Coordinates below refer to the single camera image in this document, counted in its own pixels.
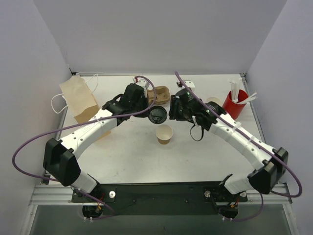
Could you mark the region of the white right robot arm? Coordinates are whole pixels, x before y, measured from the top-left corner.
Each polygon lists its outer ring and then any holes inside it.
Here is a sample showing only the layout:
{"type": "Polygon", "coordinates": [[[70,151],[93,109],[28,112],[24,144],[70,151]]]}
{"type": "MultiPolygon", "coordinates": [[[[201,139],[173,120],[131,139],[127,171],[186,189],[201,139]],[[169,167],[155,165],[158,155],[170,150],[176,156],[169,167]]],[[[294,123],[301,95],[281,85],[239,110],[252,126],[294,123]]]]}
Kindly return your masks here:
{"type": "Polygon", "coordinates": [[[249,161],[254,168],[250,174],[230,174],[222,181],[221,184],[231,194],[249,189],[269,194],[286,171],[281,165],[281,162],[288,161],[288,152],[284,148],[275,149],[260,141],[213,101],[202,105],[189,91],[182,89],[170,98],[169,118],[187,121],[200,126],[202,131],[210,131],[249,161]]]}

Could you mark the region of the brown paper coffee cup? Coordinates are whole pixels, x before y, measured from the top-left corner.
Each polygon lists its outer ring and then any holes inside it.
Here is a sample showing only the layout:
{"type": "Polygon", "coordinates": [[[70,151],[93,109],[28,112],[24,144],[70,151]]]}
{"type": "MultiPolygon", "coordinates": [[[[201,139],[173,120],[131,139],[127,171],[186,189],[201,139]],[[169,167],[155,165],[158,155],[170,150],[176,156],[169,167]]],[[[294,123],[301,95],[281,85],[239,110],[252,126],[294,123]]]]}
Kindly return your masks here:
{"type": "Polygon", "coordinates": [[[166,124],[160,125],[156,129],[156,137],[160,144],[168,144],[173,137],[173,129],[166,124]]]}

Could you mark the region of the black coffee cup lid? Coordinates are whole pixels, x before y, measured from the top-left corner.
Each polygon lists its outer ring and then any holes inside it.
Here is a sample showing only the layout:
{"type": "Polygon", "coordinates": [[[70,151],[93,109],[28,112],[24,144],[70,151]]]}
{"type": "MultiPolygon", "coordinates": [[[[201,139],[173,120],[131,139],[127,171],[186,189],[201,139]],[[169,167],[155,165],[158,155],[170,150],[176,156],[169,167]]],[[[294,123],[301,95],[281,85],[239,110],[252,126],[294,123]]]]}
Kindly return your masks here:
{"type": "Polygon", "coordinates": [[[148,119],[153,124],[162,124],[168,117],[167,111],[162,106],[153,106],[149,110],[148,119]]]}

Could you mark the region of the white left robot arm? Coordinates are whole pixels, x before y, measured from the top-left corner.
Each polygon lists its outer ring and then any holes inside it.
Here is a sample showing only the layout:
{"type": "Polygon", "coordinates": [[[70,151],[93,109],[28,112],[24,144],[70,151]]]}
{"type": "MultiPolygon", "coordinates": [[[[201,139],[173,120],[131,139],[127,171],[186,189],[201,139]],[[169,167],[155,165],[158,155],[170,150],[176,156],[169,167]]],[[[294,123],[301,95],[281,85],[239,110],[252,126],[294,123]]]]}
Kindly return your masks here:
{"type": "Polygon", "coordinates": [[[98,182],[80,169],[77,160],[90,145],[131,116],[147,116],[148,87],[143,79],[128,85],[123,94],[106,102],[89,124],[59,140],[50,139],[45,145],[44,169],[63,186],[78,188],[87,200],[96,201],[100,197],[98,182]]]}

